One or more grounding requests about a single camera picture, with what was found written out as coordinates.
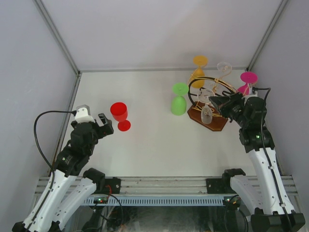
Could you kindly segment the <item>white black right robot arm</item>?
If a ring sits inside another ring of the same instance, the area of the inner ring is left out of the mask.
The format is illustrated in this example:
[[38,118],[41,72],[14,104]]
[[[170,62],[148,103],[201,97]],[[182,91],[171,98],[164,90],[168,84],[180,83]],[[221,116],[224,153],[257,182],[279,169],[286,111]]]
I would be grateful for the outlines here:
[[295,211],[281,179],[275,145],[264,126],[266,99],[241,93],[209,99],[221,116],[240,126],[239,139],[253,164],[260,187],[257,191],[240,169],[230,169],[225,170],[229,176],[222,180],[223,190],[239,195],[251,214],[253,231],[299,231],[306,221],[302,213]]

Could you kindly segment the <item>red wine glass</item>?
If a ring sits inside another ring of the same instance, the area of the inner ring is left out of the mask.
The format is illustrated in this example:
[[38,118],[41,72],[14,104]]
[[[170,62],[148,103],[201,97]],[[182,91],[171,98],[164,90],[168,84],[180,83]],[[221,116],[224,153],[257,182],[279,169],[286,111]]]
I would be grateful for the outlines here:
[[128,131],[131,123],[127,120],[128,112],[127,106],[123,102],[116,102],[110,107],[110,112],[113,118],[118,122],[118,129],[120,131]]

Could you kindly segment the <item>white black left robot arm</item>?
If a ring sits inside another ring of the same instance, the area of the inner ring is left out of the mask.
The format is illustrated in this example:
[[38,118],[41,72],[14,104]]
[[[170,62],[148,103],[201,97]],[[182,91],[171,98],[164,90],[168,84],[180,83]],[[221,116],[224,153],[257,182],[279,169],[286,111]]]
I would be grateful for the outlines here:
[[70,140],[58,154],[52,175],[37,204],[14,232],[60,232],[80,205],[93,193],[106,187],[105,174],[95,168],[84,172],[77,187],[66,195],[83,167],[88,163],[99,139],[113,134],[112,121],[101,113],[99,126],[85,107],[72,112],[75,120]]

